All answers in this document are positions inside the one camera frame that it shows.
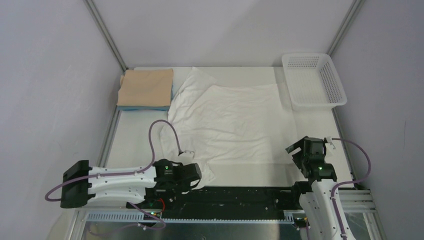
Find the white t shirt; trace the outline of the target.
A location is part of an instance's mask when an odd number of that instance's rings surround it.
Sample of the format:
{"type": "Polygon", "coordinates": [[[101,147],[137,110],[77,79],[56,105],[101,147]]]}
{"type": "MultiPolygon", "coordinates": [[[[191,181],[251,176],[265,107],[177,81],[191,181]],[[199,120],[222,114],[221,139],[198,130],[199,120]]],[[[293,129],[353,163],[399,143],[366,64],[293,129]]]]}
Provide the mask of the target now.
{"type": "Polygon", "coordinates": [[[193,67],[159,133],[161,155],[192,151],[200,186],[288,187],[301,178],[286,147],[297,138],[280,68],[193,67]]]}

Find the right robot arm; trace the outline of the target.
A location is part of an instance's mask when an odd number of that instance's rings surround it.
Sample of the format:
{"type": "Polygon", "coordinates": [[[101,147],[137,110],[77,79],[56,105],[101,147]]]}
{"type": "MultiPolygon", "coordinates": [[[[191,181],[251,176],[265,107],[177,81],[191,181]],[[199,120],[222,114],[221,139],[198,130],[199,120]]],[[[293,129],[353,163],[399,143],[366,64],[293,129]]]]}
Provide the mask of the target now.
{"type": "Polygon", "coordinates": [[[326,143],[325,139],[305,136],[285,149],[305,178],[292,186],[290,202],[304,210],[310,240],[353,240],[335,168],[326,162],[326,143]]]}

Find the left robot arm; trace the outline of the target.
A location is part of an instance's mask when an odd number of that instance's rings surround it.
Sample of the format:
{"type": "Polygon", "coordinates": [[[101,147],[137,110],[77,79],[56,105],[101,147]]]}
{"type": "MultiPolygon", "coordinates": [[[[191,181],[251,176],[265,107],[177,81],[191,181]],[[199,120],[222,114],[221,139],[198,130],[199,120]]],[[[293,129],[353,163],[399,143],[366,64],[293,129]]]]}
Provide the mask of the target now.
{"type": "Polygon", "coordinates": [[[74,209],[98,202],[126,202],[152,208],[157,204],[155,191],[185,193],[202,178],[196,163],[187,165],[167,159],[149,168],[105,168],[80,160],[63,173],[60,207],[74,209]]]}

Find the white plastic basket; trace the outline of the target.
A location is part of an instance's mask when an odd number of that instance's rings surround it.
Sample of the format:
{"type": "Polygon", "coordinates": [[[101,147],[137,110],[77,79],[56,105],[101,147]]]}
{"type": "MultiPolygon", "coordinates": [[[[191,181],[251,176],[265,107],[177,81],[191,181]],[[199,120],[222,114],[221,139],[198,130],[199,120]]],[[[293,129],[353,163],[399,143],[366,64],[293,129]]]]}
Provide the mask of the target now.
{"type": "Polygon", "coordinates": [[[347,103],[341,79],[329,55],[288,53],[281,60],[293,110],[331,110],[347,103]]]}

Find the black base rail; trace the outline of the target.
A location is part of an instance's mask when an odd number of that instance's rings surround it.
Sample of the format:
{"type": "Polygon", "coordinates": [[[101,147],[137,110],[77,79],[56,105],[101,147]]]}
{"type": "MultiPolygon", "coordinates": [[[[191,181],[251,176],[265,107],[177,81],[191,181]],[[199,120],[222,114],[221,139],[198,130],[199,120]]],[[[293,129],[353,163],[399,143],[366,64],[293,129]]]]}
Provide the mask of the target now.
{"type": "Polygon", "coordinates": [[[205,186],[187,193],[155,187],[136,206],[170,220],[283,220],[286,211],[301,210],[299,197],[292,187],[205,186]]]}

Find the aluminium frame post right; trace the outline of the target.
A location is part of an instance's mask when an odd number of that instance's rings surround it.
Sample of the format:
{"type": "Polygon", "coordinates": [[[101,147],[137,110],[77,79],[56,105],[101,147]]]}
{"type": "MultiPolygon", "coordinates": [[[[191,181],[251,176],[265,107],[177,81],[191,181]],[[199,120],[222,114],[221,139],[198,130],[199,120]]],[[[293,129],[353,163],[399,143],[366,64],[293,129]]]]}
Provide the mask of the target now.
{"type": "Polygon", "coordinates": [[[343,39],[346,37],[349,29],[353,25],[356,17],[361,11],[362,7],[365,4],[365,0],[353,0],[345,17],[343,18],[326,54],[332,57],[338,50],[341,45],[343,39]]]}

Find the aluminium frame post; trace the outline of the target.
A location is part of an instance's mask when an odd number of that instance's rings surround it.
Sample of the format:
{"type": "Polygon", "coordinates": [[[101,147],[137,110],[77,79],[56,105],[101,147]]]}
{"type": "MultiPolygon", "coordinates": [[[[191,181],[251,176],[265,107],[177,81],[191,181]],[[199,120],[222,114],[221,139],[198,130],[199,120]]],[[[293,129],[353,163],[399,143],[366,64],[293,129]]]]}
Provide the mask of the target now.
{"type": "Polygon", "coordinates": [[[97,26],[100,34],[104,38],[105,43],[107,44],[109,50],[113,54],[115,60],[117,61],[119,67],[123,72],[125,72],[128,69],[128,66],[126,65],[115,41],[113,40],[113,37],[111,33],[108,30],[108,27],[106,23],[104,22],[102,15],[100,11],[97,8],[97,5],[94,0],[83,0],[83,3],[85,4],[88,12],[90,13],[95,25],[97,26]]]}
{"type": "Polygon", "coordinates": [[[346,37],[349,29],[353,25],[356,17],[361,11],[362,7],[365,4],[365,0],[353,0],[345,17],[343,18],[326,54],[332,57],[338,50],[341,45],[343,39],[346,37]]]}

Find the aluminium frame post left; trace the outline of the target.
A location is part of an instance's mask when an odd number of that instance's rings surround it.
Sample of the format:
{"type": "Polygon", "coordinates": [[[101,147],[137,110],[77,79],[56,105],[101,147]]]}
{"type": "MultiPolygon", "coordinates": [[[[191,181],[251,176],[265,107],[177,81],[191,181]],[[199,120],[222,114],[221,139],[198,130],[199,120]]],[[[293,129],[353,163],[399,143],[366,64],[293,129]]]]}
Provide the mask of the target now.
{"type": "Polygon", "coordinates": [[[90,13],[95,25],[97,26],[100,34],[104,38],[105,43],[107,44],[109,50],[113,54],[115,60],[117,61],[119,67],[123,72],[125,72],[128,69],[128,66],[126,65],[115,41],[113,40],[113,37],[111,33],[108,30],[108,27],[106,23],[104,22],[102,15],[100,11],[97,8],[97,5],[94,0],[83,0],[83,3],[85,4],[88,12],[90,13]]]}

